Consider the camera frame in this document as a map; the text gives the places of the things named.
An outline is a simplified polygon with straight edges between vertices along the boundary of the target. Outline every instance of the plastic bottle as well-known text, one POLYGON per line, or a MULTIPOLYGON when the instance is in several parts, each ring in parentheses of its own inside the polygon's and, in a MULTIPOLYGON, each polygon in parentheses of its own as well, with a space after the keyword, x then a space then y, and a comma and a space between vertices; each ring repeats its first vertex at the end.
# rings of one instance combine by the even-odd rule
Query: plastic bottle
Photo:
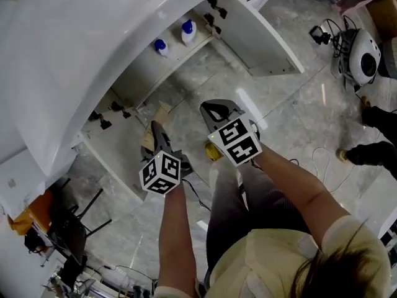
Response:
POLYGON ((160 38, 154 42, 154 48, 157 52, 159 52, 162 56, 167 57, 168 54, 168 46, 167 44, 161 40, 160 38))
POLYGON ((197 26, 192 20, 188 20, 182 24, 182 41, 186 46, 194 43, 194 38, 196 36, 197 26))

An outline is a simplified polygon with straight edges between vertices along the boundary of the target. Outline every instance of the gray floor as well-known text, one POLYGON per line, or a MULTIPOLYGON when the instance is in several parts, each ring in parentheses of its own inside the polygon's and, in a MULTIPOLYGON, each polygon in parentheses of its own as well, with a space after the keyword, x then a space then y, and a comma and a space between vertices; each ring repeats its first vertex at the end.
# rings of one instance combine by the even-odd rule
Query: gray floor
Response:
MULTIPOLYGON (((358 13, 351 15, 357 26, 365 26, 375 35, 366 10, 358 13)), ((334 191, 335 198, 354 213, 357 199, 374 182, 381 169, 345 165, 336 159, 335 151, 339 147, 376 142, 382 136, 379 131, 360 123, 360 101, 351 88, 345 89, 331 74, 330 47, 315 44, 308 35, 314 25, 327 17, 340 25, 342 20, 327 1, 317 0, 270 0, 261 14, 301 61, 305 67, 303 74, 253 78, 222 50, 221 45, 213 42, 150 96, 146 106, 140 109, 141 119, 146 122, 153 115, 159 100, 172 106, 166 131, 173 148, 182 149, 189 157, 195 173, 188 179, 204 203, 210 205, 208 169, 212 162, 203 149, 208 129, 199 106, 207 99, 231 99, 258 122, 262 142, 286 158, 298 159, 302 167, 324 180, 326 187, 334 191)), ((373 105, 382 109, 397 108, 395 81, 377 76, 374 83, 363 87, 359 94, 367 95, 373 105)), ((78 159, 69 173, 72 177, 69 189, 84 206, 107 173, 83 146, 79 149, 78 159)), ((206 232, 197 222, 208 223, 209 214, 199 206, 188 186, 185 191, 198 278, 203 279, 207 270, 206 232)), ((128 201, 119 199, 114 191, 105 192, 84 218, 84 223, 95 227, 109 217, 115 222, 88 239, 88 252, 108 264, 131 266, 156 278, 158 232, 164 199, 150 195, 143 205, 129 212, 133 205, 129 207, 128 201)))

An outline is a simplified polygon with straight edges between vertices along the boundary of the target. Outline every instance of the fiducial marker cube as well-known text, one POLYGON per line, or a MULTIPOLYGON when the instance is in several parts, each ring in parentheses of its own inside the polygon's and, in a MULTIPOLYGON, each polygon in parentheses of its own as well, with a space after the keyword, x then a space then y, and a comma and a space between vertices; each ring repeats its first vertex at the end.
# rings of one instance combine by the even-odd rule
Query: fiducial marker cube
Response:
POLYGON ((139 171, 142 189, 165 194, 181 182, 181 161, 160 151, 139 171))
POLYGON ((221 129, 211 133, 208 138, 235 166, 241 165, 262 152, 261 144, 246 114, 240 115, 221 129))

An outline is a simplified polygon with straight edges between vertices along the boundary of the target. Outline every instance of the white shelf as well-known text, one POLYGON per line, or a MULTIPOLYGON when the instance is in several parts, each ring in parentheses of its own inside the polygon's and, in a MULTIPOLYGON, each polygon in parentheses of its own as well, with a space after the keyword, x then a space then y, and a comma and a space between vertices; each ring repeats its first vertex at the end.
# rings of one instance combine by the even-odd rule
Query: white shelf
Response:
POLYGON ((141 189, 139 179, 139 171, 144 165, 141 163, 139 140, 145 128, 139 123, 133 109, 126 111, 131 114, 126 119, 121 111, 102 113, 112 125, 103 130, 99 120, 87 122, 81 137, 104 168, 134 197, 137 204, 141 204, 147 195, 141 189))
POLYGON ((112 86, 117 95, 133 107, 140 106, 178 67, 212 40, 213 36, 206 30, 203 20, 194 11, 189 11, 158 38, 167 43, 168 56, 164 57, 156 52, 151 43, 132 61, 112 86), (194 43, 185 46, 181 32, 182 24, 188 19, 196 22, 197 33, 194 43))

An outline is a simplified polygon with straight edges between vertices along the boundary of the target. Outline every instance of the box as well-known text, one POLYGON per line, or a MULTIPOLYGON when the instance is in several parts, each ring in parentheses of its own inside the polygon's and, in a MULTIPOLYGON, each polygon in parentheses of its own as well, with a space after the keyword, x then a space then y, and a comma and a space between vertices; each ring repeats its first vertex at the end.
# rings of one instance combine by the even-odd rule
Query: box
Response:
POLYGON ((397 37, 397 0, 374 0, 367 9, 382 41, 397 37))
POLYGON ((261 144, 252 130, 247 114, 211 133, 208 139, 234 166, 239 166, 262 152, 261 144))
POLYGON ((166 194, 181 183, 181 161, 160 151, 139 172, 144 191, 166 194))

